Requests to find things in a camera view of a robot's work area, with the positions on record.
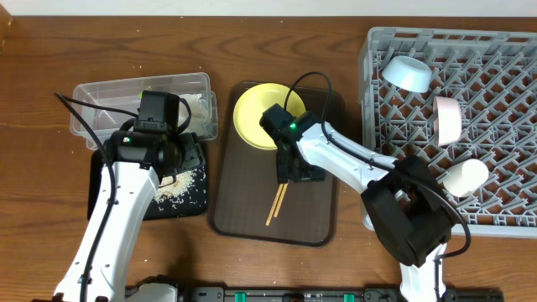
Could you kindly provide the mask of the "yellow plate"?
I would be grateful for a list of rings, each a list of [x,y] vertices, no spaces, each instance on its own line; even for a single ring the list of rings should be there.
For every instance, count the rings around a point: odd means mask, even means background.
[[[257,84],[246,90],[234,107],[233,123],[239,136],[262,150],[276,150],[273,139],[259,125],[264,111],[278,103],[284,108],[289,88],[276,83]],[[305,104],[296,92],[291,92],[286,111],[295,118],[306,112]]]

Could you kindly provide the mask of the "pale green cup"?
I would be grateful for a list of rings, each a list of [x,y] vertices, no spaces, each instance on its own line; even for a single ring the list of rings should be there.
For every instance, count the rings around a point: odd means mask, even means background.
[[[468,159],[450,167],[446,172],[442,184],[455,197],[472,195],[489,176],[487,166],[479,159]]]

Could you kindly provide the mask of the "light blue bowl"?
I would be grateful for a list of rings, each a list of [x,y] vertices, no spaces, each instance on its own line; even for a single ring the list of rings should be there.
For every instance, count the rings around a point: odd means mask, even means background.
[[[422,61],[395,56],[382,71],[382,77],[389,83],[406,91],[426,93],[432,78],[432,69]]]

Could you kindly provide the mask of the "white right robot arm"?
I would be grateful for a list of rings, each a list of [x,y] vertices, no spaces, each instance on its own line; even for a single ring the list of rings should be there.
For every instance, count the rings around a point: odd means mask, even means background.
[[[439,301],[446,244],[461,215],[451,206],[425,161],[396,159],[342,136],[312,112],[296,117],[280,106],[259,122],[276,148],[277,179],[321,181],[330,173],[357,191],[378,240],[401,266],[400,293],[408,301]]]

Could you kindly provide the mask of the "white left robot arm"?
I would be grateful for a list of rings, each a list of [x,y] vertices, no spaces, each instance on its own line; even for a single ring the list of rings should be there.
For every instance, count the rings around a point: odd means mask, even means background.
[[[55,301],[174,301],[174,285],[144,285],[127,296],[128,265],[150,202],[164,177],[202,166],[194,133],[116,131],[100,148],[104,166],[96,204]]]

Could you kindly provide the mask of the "white bowl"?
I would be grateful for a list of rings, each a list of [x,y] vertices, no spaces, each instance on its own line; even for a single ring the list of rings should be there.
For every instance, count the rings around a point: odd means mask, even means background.
[[[445,146],[457,142],[462,130],[461,108],[458,100],[436,96],[433,101],[433,113],[436,114],[433,128],[437,135],[437,144]]]

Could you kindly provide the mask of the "pile of rice grains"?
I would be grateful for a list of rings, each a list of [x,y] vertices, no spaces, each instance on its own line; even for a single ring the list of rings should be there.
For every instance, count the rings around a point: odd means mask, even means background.
[[[210,102],[200,93],[182,94],[180,97],[187,101],[192,113],[192,118],[186,131],[205,135],[206,125],[211,117]],[[184,203],[196,204],[193,194],[207,192],[207,189],[202,189],[206,178],[204,167],[186,171],[175,178],[166,177],[163,179],[164,183],[159,187],[152,202],[159,206],[159,211],[163,211],[165,202],[170,202],[173,209]]]

